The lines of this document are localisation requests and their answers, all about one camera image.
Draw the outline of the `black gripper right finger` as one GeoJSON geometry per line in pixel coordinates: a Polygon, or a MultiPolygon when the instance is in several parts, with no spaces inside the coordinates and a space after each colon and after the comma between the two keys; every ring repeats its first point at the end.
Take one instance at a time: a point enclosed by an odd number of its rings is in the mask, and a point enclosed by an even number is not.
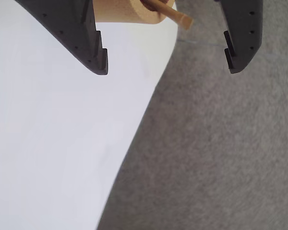
{"type": "Polygon", "coordinates": [[[243,71],[262,43],[263,0],[220,0],[227,30],[225,56],[231,74],[243,71]]]}

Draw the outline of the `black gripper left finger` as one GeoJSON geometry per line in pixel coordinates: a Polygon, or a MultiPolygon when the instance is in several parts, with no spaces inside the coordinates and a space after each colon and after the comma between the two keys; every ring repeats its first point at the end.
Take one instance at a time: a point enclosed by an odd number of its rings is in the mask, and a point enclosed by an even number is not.
{"type": "Polygon", "coordinates": [[[96,29],[92,0],[18,0],[78,61],[97,75],[108,74],[108,50],[96,29]]]}

